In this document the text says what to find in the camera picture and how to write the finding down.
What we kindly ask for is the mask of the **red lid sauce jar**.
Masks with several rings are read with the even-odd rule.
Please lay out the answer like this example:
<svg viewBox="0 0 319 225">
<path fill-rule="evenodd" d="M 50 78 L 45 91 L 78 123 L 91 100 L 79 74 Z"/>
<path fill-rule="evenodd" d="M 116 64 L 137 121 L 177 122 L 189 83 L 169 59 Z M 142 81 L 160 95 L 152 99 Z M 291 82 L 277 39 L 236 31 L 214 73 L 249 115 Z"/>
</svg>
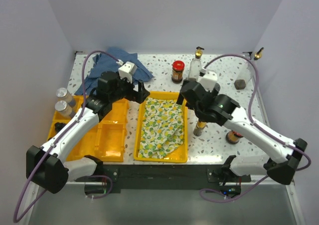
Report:
<svg viewBox="0 0 319 225">
<path fill-rule="evenodd" d="M 183 80 L 185 64 L 181 60 L 176 60 L 172 64 L 172 76 L 171 79 L 174 83 L 180 83 Z"/>
</svg>

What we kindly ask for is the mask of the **dark bottle gold band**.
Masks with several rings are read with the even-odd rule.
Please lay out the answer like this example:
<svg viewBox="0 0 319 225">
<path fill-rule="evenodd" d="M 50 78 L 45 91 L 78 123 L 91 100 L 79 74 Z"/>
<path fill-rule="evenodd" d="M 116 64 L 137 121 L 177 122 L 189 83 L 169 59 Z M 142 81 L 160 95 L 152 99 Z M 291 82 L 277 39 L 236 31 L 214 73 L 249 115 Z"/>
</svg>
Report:
<svg viewBox="0 0 319 225">
<path fill-rule="evenodd" d="M 195 125 L 195 128 L 193 130 L 193 134 L 195 136 L 200 136 L 206 126 L 206 122 L 202 122 L 200 120 L 197 121 L 196 125 Z"/>
</svg>

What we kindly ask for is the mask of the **red cap soy bottle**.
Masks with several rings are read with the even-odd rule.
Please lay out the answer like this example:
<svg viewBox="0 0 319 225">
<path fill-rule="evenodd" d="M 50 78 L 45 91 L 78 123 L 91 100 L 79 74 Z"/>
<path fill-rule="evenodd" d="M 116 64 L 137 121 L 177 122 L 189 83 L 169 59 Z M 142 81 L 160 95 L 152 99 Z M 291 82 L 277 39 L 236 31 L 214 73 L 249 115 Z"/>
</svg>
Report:
<svg viewBox="0 0 319 225">
<path fill-rule="evenodd" d="M 243 138 L 243 136 L 233 130 L 229 131 L 227 134 L 226 134 L 226 141 L 229 143 L 229 144 L 237 144 L 241 138 Z"/>
</svg>

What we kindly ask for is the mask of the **blue label spice jar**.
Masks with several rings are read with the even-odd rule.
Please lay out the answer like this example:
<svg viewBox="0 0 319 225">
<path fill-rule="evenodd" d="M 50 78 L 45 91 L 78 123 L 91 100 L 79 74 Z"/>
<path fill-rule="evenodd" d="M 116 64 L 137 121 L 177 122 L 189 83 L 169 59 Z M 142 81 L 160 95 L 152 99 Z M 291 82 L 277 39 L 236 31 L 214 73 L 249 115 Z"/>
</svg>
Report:
<svg viewBox="0 0 319 225">
<path fill-rule="evenodd" d="M 76 101 L 71 93 L 67 90 L 67 88 L 61 87 L 56 91 L 56 97 L 58 100 L 65 101 L 71 108 L 74 108 L 76 105 Z"/>
</svg>

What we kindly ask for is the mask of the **brown spice shaker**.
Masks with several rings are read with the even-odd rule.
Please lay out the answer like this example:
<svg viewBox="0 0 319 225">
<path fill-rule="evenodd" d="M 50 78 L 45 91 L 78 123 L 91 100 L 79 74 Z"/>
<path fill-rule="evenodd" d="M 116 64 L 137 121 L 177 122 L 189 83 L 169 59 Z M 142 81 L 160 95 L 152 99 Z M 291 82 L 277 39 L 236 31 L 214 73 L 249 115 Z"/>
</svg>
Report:
<svg viewBox="0 0 319 225">
<path fill-rule="evenodd" d="M 62 122 L 56 122 L 54 124 L 54 130 L 56 133 L 60 132 L 64 127 L 66 126 L 66 123 L 62 123 Z"/>
</svg>

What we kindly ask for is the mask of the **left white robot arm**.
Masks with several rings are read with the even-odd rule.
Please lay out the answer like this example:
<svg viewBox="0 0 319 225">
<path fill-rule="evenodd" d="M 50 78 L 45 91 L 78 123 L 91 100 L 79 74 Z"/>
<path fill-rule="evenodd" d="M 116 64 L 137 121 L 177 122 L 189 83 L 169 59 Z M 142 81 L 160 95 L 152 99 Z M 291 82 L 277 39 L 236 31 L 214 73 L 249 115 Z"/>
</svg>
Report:
<svg viewBox="0 0 319 225">
<path fill-rule="evenodd" d="M 90 155 L 71 162 L 66 159 L 86 133 L 111 112 L 113 103 L 125 98 L 141 104 L 150 95 L 142 81 L 138 82 L 137 90 L 134 87 L 133 83 L 121 78 L 117 72 L 102 73 L 97 87 L 85 98 L 82 109 L 41 147 L 31 146 L 27 150 L 27 181 L 55 194 L 67 182 L 81 177 L 100 180 L 103 176 L 101 160 Z"/>
</svg>

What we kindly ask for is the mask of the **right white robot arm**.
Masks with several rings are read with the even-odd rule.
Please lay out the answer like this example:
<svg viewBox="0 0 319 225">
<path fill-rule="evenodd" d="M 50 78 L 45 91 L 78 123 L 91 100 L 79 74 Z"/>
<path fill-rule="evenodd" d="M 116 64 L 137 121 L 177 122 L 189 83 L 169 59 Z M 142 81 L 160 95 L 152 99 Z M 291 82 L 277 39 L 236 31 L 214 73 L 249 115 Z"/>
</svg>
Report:
<svg viewBox="0 0 319 225">
<path fill-rule="evenodd" d="M 232 182 L 247 175 L 266 175 L 282 185 L 289 185 L 299 163 L 305 156 L 307 142 L 304 139 L 291 139 L 249 116 L 238 102 L 218 90 L 207 91 L 196 82 L 184 82 L 178 104 L 195 112 L 201 122 L 215 123 L 239 133 L 252 144 L 259 147 L 264 156 L 240 158 L 229 156 L 222 166 L 222 176 Z"/>
</svg>

